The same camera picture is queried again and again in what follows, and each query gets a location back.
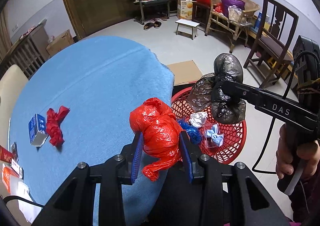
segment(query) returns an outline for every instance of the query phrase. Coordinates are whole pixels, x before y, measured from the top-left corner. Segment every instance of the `small blue box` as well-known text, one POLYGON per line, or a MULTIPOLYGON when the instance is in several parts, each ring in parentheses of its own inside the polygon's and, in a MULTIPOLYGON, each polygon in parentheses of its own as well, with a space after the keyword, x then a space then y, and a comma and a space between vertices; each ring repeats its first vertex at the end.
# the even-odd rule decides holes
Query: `small blue box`
POLYGON ((29 122, 30 144, 42 146, 48 137, 45 130, 45 118, 39 114, 35 114, 29 122))
POLYGON ((262 18, 262 13, 259 13, 258 18, 254 24, 254 29, 257 32, 259 30, 259 26, 260 26, 260 22, 261 22, 261 18, 262 18))

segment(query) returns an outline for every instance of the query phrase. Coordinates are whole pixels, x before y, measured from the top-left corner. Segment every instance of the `red crumpled paper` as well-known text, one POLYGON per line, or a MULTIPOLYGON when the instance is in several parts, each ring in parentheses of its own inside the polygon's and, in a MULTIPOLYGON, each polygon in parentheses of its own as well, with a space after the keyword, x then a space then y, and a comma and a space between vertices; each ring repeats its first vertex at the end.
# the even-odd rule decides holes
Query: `red crumpled paper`
POLYGON ((64 106, 59 108, 59 112, 56 113, 52 108, 47 111, 47 123, 46 132, 51 137, 49 142, 53 146, 60 146, 64 140, 62 138, 62 131, 60 129, 60 123, 63 121, 65 116, 69 113, 70 109, 64 106))
POLYGON ((151 181, 159 178, 159 171, 173 166, 180 159, 179 134, 181 126, 172 109, 158 98, 150 98, 130 113, 134 133, 141 131, 143 150, 158 161, 146 165, 142 173, 151 181))

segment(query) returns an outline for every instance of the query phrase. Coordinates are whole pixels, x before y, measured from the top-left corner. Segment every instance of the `small white stool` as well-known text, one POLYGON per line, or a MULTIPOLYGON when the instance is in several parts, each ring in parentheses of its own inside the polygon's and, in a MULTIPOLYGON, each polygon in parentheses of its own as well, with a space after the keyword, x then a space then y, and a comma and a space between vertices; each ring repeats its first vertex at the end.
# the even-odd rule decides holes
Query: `small white stool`
POLYGON ((176 30, 176 35, 178 35, 179 33, 185 33, 185 32, 182 32, 182 31, 178 31, 179 26, 182 25, 182 26, 185 26, 185 27, 190 27, 192 29, 192 34, 189 34, 189 33, 186 33, 186 34, 189 34, 193 40, 194 40, 195 37, 198 36, 198 25, 199 25, 199 23, 188 21, 188 20, 185 20, 185 19, 179 19, 178 21, 176 21, 176 23, 178 24, 177 30, 176 30))

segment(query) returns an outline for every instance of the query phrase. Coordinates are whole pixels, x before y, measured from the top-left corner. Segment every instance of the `metal screw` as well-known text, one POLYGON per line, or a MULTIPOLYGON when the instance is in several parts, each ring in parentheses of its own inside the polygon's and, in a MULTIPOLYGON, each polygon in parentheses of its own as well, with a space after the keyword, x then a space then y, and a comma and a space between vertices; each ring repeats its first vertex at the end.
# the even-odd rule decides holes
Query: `metal screw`
POLYGON ((237 167, 238 167, 239 169, 243 169, 243 168, 245 168, 245 164, 242 163, 242 162, 238 162, 238 163, 237 163, 237 167))
POLYGON ((114 157, 113 157, 116 161, 121 161, 123 159, 123 155, 122 154, 116 154, 114 157))
POLYGON ((77 167, 79 169, 84 169, 86 166, 87 166, 87 164, 85 162, 80 162, 80 163, 77 164, 77 167))
POLYGON ((200 159, 203 160, 203 161, 208 161, 210 159, 210 156, 208 156, 207 154, 202 154, 200 156, 200 159))

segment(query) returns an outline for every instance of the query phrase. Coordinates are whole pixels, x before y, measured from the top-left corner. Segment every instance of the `black plastic bag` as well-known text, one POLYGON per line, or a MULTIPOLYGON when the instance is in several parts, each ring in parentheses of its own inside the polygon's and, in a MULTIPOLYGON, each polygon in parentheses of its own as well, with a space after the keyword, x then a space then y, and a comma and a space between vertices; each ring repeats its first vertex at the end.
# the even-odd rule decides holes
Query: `black plastic bag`
POLYGON ((214 73, 201 77, 193 86, 187 102, 195 112, 211 105, 212 117, 222 124, 236 124, 244 120, 246 103, 223 93, 221 82, 230 80, 243 83, 239 60, 230 53, 220 54, 213 63, 214 73))
POLYGON ((202 111, 211 105, 211 92, 215 84, 215 77, 214 73, 206 74, 193 85, 187 102, 194 112, 202 111))
POLYGON ((243 83, 243 70, 236 56, 230 53, 220 54, 213 63, 216 74, 212 89, 211 113, 222 124, 236 124, 244 120, 246 103, 240 98, 223 93, 221 81, 229 80, 243 83))

